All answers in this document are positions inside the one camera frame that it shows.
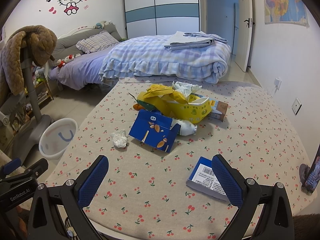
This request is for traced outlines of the white AD milk bottle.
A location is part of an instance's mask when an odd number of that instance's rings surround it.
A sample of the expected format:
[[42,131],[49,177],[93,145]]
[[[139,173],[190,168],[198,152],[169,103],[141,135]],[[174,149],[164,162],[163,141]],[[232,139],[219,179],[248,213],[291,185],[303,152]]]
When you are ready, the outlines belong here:
[[171,122],[171,127],[175,126],[176,124],[180,125],[180,128],[178,130],[178,135],[181,135],[181,136],[195,135],[197,132],[197,125],[192,124],[188,120],[173,119]]

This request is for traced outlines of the blue almond snack box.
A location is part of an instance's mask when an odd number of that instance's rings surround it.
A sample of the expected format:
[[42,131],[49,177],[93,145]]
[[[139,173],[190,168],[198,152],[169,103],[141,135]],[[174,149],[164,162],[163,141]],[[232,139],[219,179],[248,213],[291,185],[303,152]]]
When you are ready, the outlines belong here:
[[160,112],[141,109],[129,135],[144,144],[170,153],[181,125]]

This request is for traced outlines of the orange peel with stem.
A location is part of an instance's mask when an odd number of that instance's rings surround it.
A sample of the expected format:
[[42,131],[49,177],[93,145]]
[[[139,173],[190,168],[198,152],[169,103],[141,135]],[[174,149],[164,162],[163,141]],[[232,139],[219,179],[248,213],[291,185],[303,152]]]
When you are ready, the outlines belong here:
[[137,101],[137,99],[131,94],[129,93],[129,95],[134,98],[134,100],[136,101],[136,103],[133,105],[133,109],[136,111],[140,111],[141,109],[145,109],[142,105],[140,105]]

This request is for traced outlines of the white paper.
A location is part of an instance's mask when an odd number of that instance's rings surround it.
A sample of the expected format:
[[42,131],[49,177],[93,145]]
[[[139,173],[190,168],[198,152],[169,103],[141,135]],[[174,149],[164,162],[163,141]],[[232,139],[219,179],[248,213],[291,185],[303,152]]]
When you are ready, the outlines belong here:
[[188,98],[190,94],[199,91],[202,88],[202,86],[193,85],[187,82],[173,81],[172,88],[175,91],[181,93],[185,98]]

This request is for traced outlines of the yellow snack wrapper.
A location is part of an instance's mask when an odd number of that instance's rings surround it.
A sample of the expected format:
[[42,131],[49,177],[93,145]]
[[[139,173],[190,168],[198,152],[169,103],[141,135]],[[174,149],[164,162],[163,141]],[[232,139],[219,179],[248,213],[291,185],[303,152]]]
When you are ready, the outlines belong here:
[[178,103],[188,103],[191,89],[174,88],[173,86],[165,86],[161,84],[151,85],[145,92],[141,92],[137,100],[147,102],[148,100],[175,101]]

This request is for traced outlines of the white plastic trash basin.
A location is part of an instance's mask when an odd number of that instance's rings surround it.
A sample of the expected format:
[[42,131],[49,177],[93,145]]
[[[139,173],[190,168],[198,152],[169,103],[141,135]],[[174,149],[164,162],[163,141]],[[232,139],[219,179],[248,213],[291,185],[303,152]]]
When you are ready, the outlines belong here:
[[71,118],[59,119],[49,125],[39,141],[41,155],[49,161],[58,163],[73,140],[78,127],[77,122]]

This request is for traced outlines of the blue white barcode box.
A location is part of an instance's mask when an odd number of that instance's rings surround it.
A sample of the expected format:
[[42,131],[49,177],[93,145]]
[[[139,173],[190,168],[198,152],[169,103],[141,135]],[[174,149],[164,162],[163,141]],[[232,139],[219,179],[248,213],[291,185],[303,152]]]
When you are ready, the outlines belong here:
[[212,170],[212,161],[205,157],[198,159],[191,175],[186,181],[186,185],[208,196],[224,201],[228,200],[228,197]]

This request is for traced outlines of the grey chair stand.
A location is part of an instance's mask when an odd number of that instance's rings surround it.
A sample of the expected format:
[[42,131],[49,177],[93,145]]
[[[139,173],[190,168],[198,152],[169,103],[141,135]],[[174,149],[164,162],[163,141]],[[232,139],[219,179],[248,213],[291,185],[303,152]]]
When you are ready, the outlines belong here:
[[42,114],[37,104],[31,73],[32,60],[26,48],[22,49],[21,67],[27,89],[17,95],[9,96],[1,102],[1,123],[4,126],[10,126],[10,117],[18,113],[18,110],[27,103],[31,104],[33,116],[20,127],[12,143],[11,157],[14,159],[20,158],[23,163],[31,149],[39,144],[41,135],[52,123],[52,119],[49,115]]

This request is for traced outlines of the small crumpled white tissue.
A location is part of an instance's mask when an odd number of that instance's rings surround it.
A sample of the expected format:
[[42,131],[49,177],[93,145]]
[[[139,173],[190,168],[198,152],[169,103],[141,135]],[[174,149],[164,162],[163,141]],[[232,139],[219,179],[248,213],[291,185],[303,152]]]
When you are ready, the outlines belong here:
[[128,138],[124,129],[113,132],[110,137],[116,148],[125,148],[127,146]]

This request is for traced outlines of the cherry print mattress cover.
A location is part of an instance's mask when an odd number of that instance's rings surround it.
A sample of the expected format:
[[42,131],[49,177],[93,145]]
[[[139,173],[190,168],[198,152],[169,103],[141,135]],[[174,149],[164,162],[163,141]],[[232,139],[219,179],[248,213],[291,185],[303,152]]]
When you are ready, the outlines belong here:
[[227,115],[223,121],[202,120],[197,133],[178,137],[169,153],[133,138],[126,148],[115,148],[111,134],[131,129],[137,116],[135,97],[150,84],[119,81],[83,121],[46,181],[48,186],[62,185],[97,156],[107,156],[109,171],[85,214],[108,234],[217,239],[236,207],[186,185],[198,159],[216,154],[259,184],[283,183],[293,214],[317,197],[301,189],[299,166],[311,160],[294,127],[264,89],[246,83],[203,85],[200,94],[226,102]]

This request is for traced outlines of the grey slipper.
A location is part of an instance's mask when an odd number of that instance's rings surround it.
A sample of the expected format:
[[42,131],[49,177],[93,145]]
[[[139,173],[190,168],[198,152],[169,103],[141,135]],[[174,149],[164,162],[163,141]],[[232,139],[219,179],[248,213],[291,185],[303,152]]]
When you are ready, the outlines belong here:
[[308,166],[301,164],[299,167],[299,177],[302,184],[302,190],[312,194],[315,190],[315,175],[313,174],[314,165]]

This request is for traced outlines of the brown cardboard box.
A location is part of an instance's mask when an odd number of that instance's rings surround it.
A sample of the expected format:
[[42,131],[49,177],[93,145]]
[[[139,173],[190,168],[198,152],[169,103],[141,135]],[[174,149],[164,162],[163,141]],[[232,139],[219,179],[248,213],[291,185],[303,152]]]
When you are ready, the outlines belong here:
[[223,121],[228,109],[228,104],[222,101],[210,99],[211,112],[208,117]]

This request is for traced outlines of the yellow green sponge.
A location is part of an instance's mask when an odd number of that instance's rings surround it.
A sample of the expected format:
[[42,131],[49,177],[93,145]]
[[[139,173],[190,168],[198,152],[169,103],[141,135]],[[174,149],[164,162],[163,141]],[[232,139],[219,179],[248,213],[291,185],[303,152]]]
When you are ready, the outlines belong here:
[[148,103],[148,102],[145,102],[145,101],[142,101],[142,100],[137,100],[137,103],[138,103],[141,107],[143,107],[144,109],[146,109],[147,111],[157,111],[157,110],[158,110],[154,105],[152,105],[152,104],[150,104],[150,103]]

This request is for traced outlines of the wooden toy shelf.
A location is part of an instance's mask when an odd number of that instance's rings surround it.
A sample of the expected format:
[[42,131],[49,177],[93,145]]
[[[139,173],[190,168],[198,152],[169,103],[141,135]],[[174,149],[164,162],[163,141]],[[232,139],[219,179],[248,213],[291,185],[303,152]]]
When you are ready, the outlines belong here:
[[32,66],[31,73],[37,97],[37,104],[41,109],[49,102],[54,100],[53,94],[51,89],[49,88],[48,79],[44,74],[44,68]]

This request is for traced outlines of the purple bed sheet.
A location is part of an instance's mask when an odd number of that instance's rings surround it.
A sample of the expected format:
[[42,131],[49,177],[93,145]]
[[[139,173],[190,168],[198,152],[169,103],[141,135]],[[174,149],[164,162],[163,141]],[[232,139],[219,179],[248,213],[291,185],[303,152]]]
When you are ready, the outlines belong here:
[[76,57],[62,68],[53,68],[49,71],[48,78],[52,81],[68,86],[74,90],[80,90],[87,84],[114,86],[118,78],[101,81],[99,77],[103,60],[112,47],[91,54],[83,54]]

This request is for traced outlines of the hello kitty plush toy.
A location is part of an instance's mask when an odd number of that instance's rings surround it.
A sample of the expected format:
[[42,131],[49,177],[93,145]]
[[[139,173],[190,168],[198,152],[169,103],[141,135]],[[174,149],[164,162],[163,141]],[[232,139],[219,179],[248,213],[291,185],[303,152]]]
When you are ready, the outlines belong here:
[[67,63],[73,61],[74,59],[75,59],[74,55],[68,55],[64,59],[57,60],[56,66],[59,68],[62,68],[63,66],[65,66]]

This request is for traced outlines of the grey headboard cushion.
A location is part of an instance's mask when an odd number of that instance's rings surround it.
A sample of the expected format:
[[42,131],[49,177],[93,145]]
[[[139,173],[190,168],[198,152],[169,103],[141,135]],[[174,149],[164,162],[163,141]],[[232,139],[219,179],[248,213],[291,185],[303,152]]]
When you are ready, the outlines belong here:
[[87,39],[93,35],[97,35],[103,30],[107,31],[111,36],[113,36],[116,40],[120,41],[121,36],[118,33],[116,26],[109,22],[107,25],[104,26],[103,29],[85,29],[82,31],[76,31],[72,35],[65,36],[63,38],[59,38],[57,40],[56,47],[53,51],[53,57],[55,60],[64,59],[69,55],[76,55],[76,54],[84,54],[83,51],[79,50],[76,47],[78,41],[83,39]]

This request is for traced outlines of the blue plaid ruffled blanket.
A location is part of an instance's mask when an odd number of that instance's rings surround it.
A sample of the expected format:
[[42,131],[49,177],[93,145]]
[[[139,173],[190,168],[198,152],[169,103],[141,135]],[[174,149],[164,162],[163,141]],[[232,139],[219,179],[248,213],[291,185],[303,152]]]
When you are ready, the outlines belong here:
[[170,35],[141,36],[115,45],[103,60],[99,79],[176,76],[180,79],[217,83],[228,71],[229,45],[220,41],[203,48],[169,50]]

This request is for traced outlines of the plaid pillow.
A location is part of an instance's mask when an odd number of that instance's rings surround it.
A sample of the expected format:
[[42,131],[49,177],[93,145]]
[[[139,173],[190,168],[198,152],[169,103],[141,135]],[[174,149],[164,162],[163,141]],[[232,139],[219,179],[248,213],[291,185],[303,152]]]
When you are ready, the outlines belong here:
[[83,51],[85,54],[90,54],[104,50],[118,43],[119,41],[116,40],[109,32],[101,31],[96,35],[78,41],[76,48]]

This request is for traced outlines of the white door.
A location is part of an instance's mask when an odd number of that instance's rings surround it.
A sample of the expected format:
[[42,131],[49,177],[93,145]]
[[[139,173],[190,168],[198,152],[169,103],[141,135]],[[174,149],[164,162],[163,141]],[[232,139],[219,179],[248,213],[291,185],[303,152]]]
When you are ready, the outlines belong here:
[[239,0],[238,45],[235,63],[243,72],[246,72],[248,66],[248,58],[252,40],[252,18],[252,0]]

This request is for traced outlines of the brown fluffy garment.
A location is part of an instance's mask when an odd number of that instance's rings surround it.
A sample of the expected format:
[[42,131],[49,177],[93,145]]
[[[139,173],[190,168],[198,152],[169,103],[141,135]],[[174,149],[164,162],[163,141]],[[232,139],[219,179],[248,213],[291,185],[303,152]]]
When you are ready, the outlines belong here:
[[1,89],[0,101],[5,103],[9,94],[24,91],[21,64],[26,51],[36,66],[42,67],[53,60],[57,36],[42,25],[29,25],[15,31],[1,49]]

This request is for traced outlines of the folded striped sheet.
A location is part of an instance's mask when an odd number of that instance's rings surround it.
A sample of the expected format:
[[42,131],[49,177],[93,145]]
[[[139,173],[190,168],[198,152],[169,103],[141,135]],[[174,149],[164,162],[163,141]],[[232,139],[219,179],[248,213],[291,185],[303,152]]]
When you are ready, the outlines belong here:
[[167,42],[164,47],[169,50],[180,50],[187,48],[204,48],[213,45],[215,42],[228,43],[228,40],[220,37],[216,34],[206,34],[204,32],[192,32],[184,33],[182,31],[176,31]]

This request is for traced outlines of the white teal wardrobe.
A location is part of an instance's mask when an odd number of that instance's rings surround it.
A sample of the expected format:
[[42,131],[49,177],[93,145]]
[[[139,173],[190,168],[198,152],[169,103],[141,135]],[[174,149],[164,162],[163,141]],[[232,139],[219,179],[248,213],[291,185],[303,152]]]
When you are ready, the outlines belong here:
[[124,0],[128,38],[200,30],[199,0]]

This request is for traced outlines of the white wall switch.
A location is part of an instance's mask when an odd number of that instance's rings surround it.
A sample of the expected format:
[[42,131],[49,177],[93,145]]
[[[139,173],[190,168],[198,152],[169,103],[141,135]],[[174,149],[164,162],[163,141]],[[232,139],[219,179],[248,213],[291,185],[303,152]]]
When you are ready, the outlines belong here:
[[299,98],[295,98],[293,104],[292,104],[292,111],[294,113],[294,115],[297,115],[300,108],[302,106],[302,103],[301,101],[299,100]]

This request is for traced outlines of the white wall plug charger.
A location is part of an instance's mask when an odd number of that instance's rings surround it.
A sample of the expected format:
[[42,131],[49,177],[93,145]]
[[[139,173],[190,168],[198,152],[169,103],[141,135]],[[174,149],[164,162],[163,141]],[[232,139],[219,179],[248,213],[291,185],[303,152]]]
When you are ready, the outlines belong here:
[[274,80],[274,86],[278,90],[281,86],[281,79],[280,78],[275,78]]

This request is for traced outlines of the colourful wall map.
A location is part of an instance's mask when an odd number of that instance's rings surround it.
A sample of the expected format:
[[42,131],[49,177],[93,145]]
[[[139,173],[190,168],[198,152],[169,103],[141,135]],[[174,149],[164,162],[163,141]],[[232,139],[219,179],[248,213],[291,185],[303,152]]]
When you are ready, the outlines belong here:
[[309,26],[302,0],[264,0],[265,24],[290,23]]

